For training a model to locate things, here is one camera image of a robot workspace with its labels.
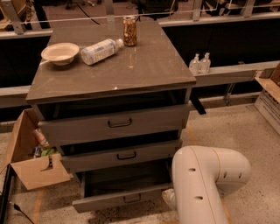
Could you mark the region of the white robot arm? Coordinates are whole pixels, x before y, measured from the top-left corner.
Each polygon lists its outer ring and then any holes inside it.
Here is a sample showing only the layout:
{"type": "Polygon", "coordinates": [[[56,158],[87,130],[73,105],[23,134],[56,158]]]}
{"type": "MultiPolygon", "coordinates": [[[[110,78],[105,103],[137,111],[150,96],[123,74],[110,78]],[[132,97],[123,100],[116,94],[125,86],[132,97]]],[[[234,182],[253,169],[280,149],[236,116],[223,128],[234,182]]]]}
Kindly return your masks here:
{"type": "Polygon", "coordinates": [[[185,146],[172,160],[173,188],[162,192],[178,224],[229,224],[221,199],[245,186],[248,159],[236,150],[185,146]]]}

